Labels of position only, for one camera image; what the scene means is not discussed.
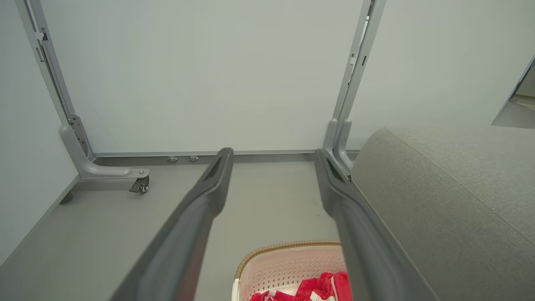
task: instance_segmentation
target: beige fabric upholstery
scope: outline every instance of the beige fabric upholstery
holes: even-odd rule
[[[352,179],[443,301],[535,299],[535,130],[378,130]]]

